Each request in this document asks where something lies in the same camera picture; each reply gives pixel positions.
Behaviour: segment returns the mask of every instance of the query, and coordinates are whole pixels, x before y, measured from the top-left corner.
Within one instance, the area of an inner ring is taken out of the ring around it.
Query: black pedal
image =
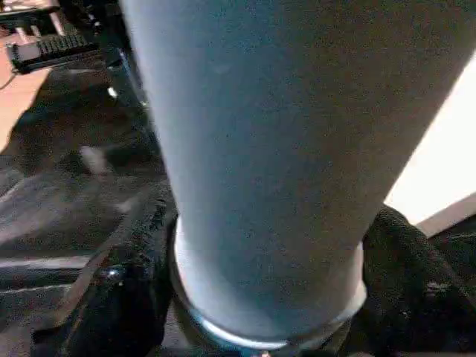
[[[9,45],[8,59],[13,70],[21,74],[37,69],[98,56],[98,46],[78,33],[66,36],[48,36],[26,45]]]

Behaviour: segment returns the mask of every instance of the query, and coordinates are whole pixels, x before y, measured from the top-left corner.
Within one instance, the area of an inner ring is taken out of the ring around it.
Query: gray surface
[[[474,50],[471,2],[123,4],[191,302],[255,338],[325,324],[358,280],[343,266]]]

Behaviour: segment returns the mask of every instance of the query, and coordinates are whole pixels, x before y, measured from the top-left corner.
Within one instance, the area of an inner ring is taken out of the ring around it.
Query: orange floor
[[[0,86],[3,86],[11,75],[5,45],[17,40],[17,35],[0,39]],[[21,113],[30,106],[48,72],[49,69],[45,69],[32,74],[16,76],[7,88],[0,91],[0,149],[3,149],[8,142],[13,125]]]

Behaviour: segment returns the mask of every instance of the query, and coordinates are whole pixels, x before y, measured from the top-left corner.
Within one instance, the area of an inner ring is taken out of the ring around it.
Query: blue-gray tube
[[[474,49],[469,7],[337,3],[123,1],[179,283],[222,338],[277,347],[359,308],[359,243]]]

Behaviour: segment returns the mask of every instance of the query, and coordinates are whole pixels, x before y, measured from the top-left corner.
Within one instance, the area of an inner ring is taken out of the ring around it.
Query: black object
[[[167,184],[144,193],[68,292],[62,318],[33,334],[33,356],[144,356],[160,344],[175,217]]]
[[[66,36],[48,36],[26,45],[9,45],[7,55],[13,70],[26,74],[52,65],[99,56],[99,53],[97,43],[77,33],[70,33]]]

